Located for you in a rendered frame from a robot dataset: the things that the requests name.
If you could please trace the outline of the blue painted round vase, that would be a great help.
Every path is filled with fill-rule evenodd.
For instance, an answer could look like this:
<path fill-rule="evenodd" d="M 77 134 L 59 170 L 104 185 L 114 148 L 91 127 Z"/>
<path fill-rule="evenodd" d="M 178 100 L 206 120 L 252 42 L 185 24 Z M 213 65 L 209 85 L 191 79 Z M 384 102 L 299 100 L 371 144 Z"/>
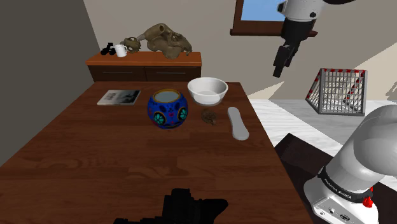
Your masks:
<path fill-rule="evenodd" d="M 147 112 L 150 120 L 161 129 L 180 126 L 188 116 L 188 103 L 181 92 L 161 89 L 149 99 Z"/>

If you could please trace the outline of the grey remote control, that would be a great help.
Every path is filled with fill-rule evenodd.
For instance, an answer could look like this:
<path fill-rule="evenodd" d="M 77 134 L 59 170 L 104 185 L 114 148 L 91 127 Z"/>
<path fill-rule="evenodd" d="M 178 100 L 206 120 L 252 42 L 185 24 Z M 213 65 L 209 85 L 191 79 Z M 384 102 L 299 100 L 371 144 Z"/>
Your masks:
<path fill-rule="evenodd" d="M 239 141 L 247 140 L 249 132 L 244 125 L 240 111 L 236 107 L 229 107 L 227 113 L 232 127 L 232 136 Z"/>

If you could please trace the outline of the small brown lumpy object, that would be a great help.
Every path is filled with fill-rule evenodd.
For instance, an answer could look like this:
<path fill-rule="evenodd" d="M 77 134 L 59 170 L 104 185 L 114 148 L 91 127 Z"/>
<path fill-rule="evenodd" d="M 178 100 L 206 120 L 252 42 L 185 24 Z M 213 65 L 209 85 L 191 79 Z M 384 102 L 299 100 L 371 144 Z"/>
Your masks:
<path fill-rule="evenodd" d="M 215 112 L 213 112 L 209 109 L 202 110 L 201 118 L 205 123 L 210 123 L 211 125 L 216 125 L 217 115 Z"/>

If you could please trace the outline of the grey book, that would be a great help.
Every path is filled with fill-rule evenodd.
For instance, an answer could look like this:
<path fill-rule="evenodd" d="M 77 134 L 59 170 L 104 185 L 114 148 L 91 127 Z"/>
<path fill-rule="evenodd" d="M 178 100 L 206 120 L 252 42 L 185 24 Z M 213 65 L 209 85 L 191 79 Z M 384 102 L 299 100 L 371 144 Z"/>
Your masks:
<path fill-rule="evenodd" d="M 130 106 L 136 102 L 140 90 L 108 90 L 97 102 L 98 106 Z"/>

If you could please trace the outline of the brown wooden sideboard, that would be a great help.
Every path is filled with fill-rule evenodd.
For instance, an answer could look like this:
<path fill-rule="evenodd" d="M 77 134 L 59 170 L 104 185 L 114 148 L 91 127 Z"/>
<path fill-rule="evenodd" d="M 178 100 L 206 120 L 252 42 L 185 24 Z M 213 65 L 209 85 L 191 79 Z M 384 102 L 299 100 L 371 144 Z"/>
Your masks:
<path fill-rule="evenodd" d="M 190 81 L 201 77 L 202 55 L 168 25 L 108 43 L 86 61 L 94 81 Z"/>

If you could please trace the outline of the brown wooden table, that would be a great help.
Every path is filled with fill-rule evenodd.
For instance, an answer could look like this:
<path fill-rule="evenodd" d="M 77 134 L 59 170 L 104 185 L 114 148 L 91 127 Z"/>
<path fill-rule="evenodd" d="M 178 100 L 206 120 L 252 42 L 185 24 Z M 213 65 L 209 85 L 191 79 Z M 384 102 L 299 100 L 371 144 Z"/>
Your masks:
<path fill-rule="evenodd" d="M 215 224 L 312 224 L 241 84 L 229 83 L 202 121 L 164 130 L 147 114 L 152 94 L 185 82 L 96 82 L 0 166 L 0 224 L 113 224 L 162 213 L 164 197 L 187 188 L 196 199 L 226 199 Z M 108 90 L 140 90 L 130 106 L 98 106 Z M 249 132 L 232 136 L 229 107 Z"/>

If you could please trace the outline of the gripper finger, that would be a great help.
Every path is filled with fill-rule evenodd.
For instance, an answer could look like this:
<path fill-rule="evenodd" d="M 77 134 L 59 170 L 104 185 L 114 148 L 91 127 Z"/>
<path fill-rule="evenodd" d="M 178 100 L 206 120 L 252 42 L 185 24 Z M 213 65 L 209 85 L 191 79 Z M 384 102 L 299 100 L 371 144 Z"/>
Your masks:
<path fill-rule="evenodd" d="M 291 54 L 290 54 L 289 58 L 285 62 L 285 65 L 284 65 L 285 67 L 289 67 L 290 66 L 291 61 L 292 61 L 293 57 L 295 56 L 295 54 L 297 53 L 297 51 L 298 51 L 298 46 L 294 47 L 294 49 L 291 51 Z"/>
<path fill-rule="evenodd" d="M 273 63 L 273 66 L 275 67 L 273 72 L 274 77 L 279 78 L 281 76 L 282 70 L 286 66 L 286 62 L 290 58 L 290 56 L 291 56 L 290 45 L 282 45 L 279 47 Z"/>

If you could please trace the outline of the brown framed window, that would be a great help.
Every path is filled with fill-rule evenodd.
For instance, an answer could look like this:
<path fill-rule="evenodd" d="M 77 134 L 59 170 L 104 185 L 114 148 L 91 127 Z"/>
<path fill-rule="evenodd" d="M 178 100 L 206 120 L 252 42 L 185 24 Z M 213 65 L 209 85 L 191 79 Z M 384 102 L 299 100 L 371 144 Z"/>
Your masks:
<path fill-rule="evenodd" d="M 323 0 L 236 0 L 232 36 L 281 36 L 285 18 L 316 20 Z"/>

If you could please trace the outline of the dark robot stand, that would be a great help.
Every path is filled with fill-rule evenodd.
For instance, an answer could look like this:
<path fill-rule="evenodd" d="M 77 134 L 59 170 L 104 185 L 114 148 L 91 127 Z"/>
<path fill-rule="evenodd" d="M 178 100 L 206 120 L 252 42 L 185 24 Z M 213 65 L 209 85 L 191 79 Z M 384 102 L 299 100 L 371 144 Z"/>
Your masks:
<path fill-rule="evenodd" d="M 326 165 L 333 157 L 298 137 L 287 134 L 276 146 L 275 151 L 288 173 L 290 180 L 298 192 L 313 224 L 329 224 L 316 216 L 307 200 L 303 185 L 313 178 L 322 166 Z M 373 186 L 373 202 L 379 211 L 380 224 L 397 224 L 397 191 L 392 189 L 393 183 L 387 182 L 385 177 Z"/>

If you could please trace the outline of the red and white goal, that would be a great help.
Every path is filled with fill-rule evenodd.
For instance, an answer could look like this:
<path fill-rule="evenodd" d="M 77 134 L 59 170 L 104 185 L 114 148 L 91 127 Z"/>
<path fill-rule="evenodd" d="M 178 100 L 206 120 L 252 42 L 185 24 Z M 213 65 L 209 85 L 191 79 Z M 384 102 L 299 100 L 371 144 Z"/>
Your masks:
<path fill-rule="evenodd" d="M 321 68 L 305 100 L 320 115 L 364 116 L 368 71 Z"/>

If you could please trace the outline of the white bowl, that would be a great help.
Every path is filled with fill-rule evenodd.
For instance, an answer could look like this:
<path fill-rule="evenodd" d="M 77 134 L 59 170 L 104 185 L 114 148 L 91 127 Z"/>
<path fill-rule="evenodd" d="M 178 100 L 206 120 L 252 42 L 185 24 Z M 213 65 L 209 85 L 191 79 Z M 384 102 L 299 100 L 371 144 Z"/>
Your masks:
<path fill-rule="evenodd" d="M 193 100 L 202 106 L 219 104 L 228 91 L 228 84 L 212 77 L 195 78 L 188 82 L 188 91 Z"/>

